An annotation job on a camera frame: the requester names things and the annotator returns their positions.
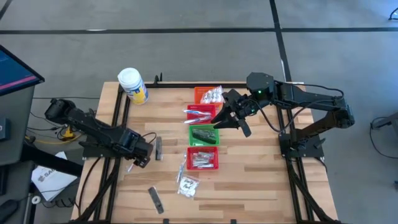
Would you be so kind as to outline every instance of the green plastic tray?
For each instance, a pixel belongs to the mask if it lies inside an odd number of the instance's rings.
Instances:
[[[189,126],[189,145],[190,146],[218,146],[220,144],[220,135],[218,134],[218,129],[213,128],[214,124],[198,124]],[[192,130],[201,129],[201,130],[210,130],[216,133],[216,144],[208,144],[207,142],[195,139],[192,136]]]

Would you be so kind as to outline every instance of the wooden tabletop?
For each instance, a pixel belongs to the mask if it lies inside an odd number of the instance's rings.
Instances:
[[[106,82],[98,105],[97,118],[109,124],[117,89],[117,82]],[[245,89],[237,90],[248,93]],[[195,197],[190,199],[177,194],[175,178],[183,161],[183,153],[188,147],[188,125],[182,123],[186,120],[182,110],[193,104],[193,89],[150,88],[148,91],[147,103],[130,106],[127,126],[141,134],[156,132],[162,136],[163,160],[155,161],[152,156],[145,169],[135,167],[127,173],[126,167],[131,161],[123,159],[112,222],[162,223],[164,218],[169,218],[171,223],[229,223],[231,219],[237,219],[238,223],[295,223],[287,169],[280,154],[277,133],[271,130],[262,116],[247,117],[252,131],[248,138],[244,137],[240,129],[220,129],[220,168],[184,172],[200,180]],[[123,112],[124,99],[125,95],[120,113]],[[264,112],[278,127],[275,107],[267,106]],[[295,120],[297,128],[304,128],[312,122],[310,110],[304,110]],[[82,180],[94,160],[88,159],[85,162]],[[82,210],[90,204],[98,191],[103,160],[97,163],[88,179]],[[310,193],[326,214],[337,219],[325,168],[311,158],[303,159],[303,163]],[[80,182],[78,195],[82,184],[83,181]],[[157,214],[147,191],[152,186],[156,187],[165,209],[161,215]],[[305,218],[305,207],[302,196],[299,195]],[[102,218],[106,213],[107,202],[108,194],[104,197]],[[75,207],[72,219],[77,216]]]

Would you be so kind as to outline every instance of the gray floor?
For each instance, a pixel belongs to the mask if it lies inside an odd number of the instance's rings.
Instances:
[[[0,7],[5,2],[0,0]],[[386,21],[398,7],[396,0],[276,2],[282,28],[398,27],[398,22]],[[260,0],[13,0],[0,21],[2,30],[176,27],[273,27],[273,21],[269,2]],[[396,223],[398,192],[393,181],[398,180],[398,160],[373,149],[369,122],[398,111],[398,32],[285,33],[283,38],[294,81],[341,88],[353,107],[352,128],[323,134],[340,220]],[[103,82],[116,81],[125,67],[136,67],[147,81],[160,72],[167,81],[243,81],[251,71],[284,79],[274,33],[0,35],[0,44],[46,78],[35,96],[96,97]],[[98,100],[75,102],[82,109],[98,104]],[[48,104],[35,100],[32,112],[42,115]],[[323,116],[313,113],[315,119]],[[48,124],[31,117],[29,126]],[[391,127],[375,131],[374,138],[382,152],[398,156],[398,139]],[[72,160],[81,162],[76,144],[42,148],[67,151]],[[68,189],[60,198],[75,192],[76,188]],[[71,212],[39,206],[35,223],[66,222]]]

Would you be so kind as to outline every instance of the red plastic tray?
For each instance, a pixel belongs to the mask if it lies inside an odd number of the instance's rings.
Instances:
[[[201,100],[203,94],[207,93],[207,91],[212,90],[214,88],[217,88],[217,87],[216,86],[205,86],[205,87],[199,86],[199,87],[195,87],[194,88],[194,90],[195,90],[195,94],[194,94],[194,96],[195,96],[195,104],[196,105],[200,104],[200,100]],[[222,103],[210,103],[210,104],[216,105],[218,107],[216,109],[221,109],[221,107],[223,106]]]
[[[211,113],[211,119],[213,119],[216,116],[216,105],[211,105],[211,104],[188,105],[187,109],[188,110],[201,111],[201,112],[210,112]],[[187,113],[187,120],[195,119],[197,117],[203,117],[203,116],[206,116],[206,115]],[[210,124],[211,119],[209,119],[207,121],[192,123],[192,124]]]
[[[193,154],[198,152],[214,152],[213,160],[210,160],[214,164],[211,168],[197,168],[193,166]],[[187,169],[188,170],[217,170],[218,169],[218,148],[217,147],[189,147],[187,150]]]

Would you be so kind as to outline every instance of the computer screen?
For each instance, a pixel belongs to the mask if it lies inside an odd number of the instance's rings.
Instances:
[[[0,96],[44,82],[44,78],[0,45]]]

